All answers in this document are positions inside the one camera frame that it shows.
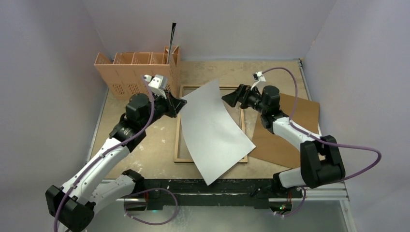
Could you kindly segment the brown cardboard backing board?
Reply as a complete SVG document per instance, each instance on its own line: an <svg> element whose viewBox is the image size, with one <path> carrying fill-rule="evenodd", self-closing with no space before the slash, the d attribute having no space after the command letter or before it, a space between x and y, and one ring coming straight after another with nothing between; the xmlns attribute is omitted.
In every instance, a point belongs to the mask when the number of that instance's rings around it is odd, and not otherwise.
<svg viewBox="0 0 410 232"><path fill-rule="evenodd" d="M319 134L318 102L297 99L297 106L293 115L295 123L307 131ZM260 114L256 115L252 142L256 145L250 156L286 168L300 167L300 152L285 139L271 134L261 123Z"/></svg>

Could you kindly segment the landscape photo print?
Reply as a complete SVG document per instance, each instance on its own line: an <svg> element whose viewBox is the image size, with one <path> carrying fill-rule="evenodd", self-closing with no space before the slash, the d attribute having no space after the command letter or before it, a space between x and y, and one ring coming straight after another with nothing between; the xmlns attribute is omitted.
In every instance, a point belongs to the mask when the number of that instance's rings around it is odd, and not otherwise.
<svg viewBox="0 0 410 232"><path fill-rule="evenodd" d="M211 185L256 146L226 110L217 79L183 99L182 135L203 180Z"/></svg>

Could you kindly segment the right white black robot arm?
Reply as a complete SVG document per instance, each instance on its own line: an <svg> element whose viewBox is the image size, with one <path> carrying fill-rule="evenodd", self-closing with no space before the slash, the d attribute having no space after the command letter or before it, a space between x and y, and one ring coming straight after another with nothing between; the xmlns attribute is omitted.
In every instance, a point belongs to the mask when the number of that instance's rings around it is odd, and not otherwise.
<svg viewBox="0 0 410 232"><path fill-rule="evenodd" d="M281 137L300 152L300 166L273 175L271 190L279 197L296 187L316 187L341 181L345 168L333 136L320 137L305 131L280 108L280 93L275 86L257 87L240 84L232 93L221 98L230 107L252 108L260 113L262 126Z"/></svg>

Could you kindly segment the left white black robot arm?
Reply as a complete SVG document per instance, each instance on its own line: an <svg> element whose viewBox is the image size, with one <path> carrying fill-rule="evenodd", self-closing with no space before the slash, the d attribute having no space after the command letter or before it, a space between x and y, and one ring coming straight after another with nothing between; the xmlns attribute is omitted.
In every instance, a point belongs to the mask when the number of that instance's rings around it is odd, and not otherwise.
<svg viewBox="0 0 410 232"><path fill-rule="evenodd" d="M159 96L133 95L99 152L61 187L52 185L46 191L54 231L81 232L98 212L117 199L149 193L145 179L131 169L108 184L101 182L142 142L152 123L162 116L176 117L186 104L186 100L175 98L169 91Z"/></svg>

